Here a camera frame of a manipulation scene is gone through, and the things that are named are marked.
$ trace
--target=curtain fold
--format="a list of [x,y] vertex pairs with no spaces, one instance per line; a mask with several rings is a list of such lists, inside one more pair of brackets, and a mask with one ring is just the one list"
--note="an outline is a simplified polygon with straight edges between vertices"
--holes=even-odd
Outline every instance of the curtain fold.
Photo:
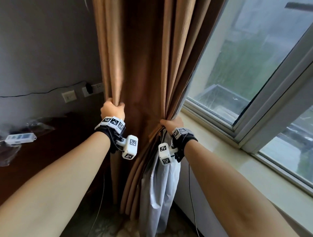
[[[113,200],[120,201],[120,212],[132,219],[138,217],[140,196],[147,191],[141,183],[143,176],[156,172],[149,164],[158,162],[157,146],[164,139],[159,121],[172,119],[181,107],[223,3],[93,0],[105,96],[112,96],[115,105],[126,104],[125,136],[139,139],[134,160],[111,156]],[[172,169],[177,174],[177,167]],[[169,172],[162,178],[165,186],[161,189],[174,197],[177,184],[172,176]],[[167,215],[164,209],[160,213]]]

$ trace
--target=black wrist strap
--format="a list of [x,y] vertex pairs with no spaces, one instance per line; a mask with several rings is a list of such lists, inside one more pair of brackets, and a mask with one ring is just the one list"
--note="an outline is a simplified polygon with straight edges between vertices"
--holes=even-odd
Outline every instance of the black wrist strap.
[[174,146],[174,148],[178,148],[178,152],[177,152],[178,157],[176,159],[178,162],[181,162],[181,160],[185,157],[184,149],[185,149],[187,142],[189,142],[190,140],[198,141],[194,137],[194,135],[192,135],[190,133],[185,134],[185,135],[181,135],[177,140],[176,140],[175,136],[172,135],[173,146]]
[[112,129],[108,126],[99,126],[95,132],[102,132],[104,133],[105,135],[107,135],[111,141],[111,145],[110,145],[110,149],[109,149],[109,152],[110,153],[115,153],[117,151],[117,147],[115,145],[116,143],[116,138],[114,136],[114,131],[112,131]]

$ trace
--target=floor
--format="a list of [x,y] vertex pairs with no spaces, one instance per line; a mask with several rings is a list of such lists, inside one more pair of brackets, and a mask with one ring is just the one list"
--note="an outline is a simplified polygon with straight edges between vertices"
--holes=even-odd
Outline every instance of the floor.
[[[112,205],[111,201],[105,198],[90,231],[98,212],[101,195],[102,190],[97,190],[92,195],[84,197],[61,237],[139,237],[138,221],[130,221],[128,216],[119,214],[118,206]],[[197,234],[184,218],[172,208],[165,233],[156,236],[196,237]]]

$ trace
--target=window sill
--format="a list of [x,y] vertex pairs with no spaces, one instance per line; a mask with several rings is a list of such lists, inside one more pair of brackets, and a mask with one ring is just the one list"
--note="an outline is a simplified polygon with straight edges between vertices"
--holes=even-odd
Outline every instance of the window sill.
[[249,180],[283,215],[286,215],[287,220],[294,222],[290,223],[291,226],[294,224],[294,228],[302,228],[299,232],[305,233],[307,230],[313,234],[312,197],[254,157],[236,148],[234,144],[224,142],[218,137],[218,133],[208,131],[182,112],[179,116],[184,121],[185,127],[195,134],[199,143],[228,162]]

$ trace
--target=window glass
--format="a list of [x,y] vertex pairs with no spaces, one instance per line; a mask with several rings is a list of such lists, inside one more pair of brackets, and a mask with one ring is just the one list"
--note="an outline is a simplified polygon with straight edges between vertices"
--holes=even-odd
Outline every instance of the window glass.
[[313,183],[313,106],[260,152]]
[[233,124],[313,22],[313,12],[289,8],[288,2],[228,1],[194,73],[189,99]]

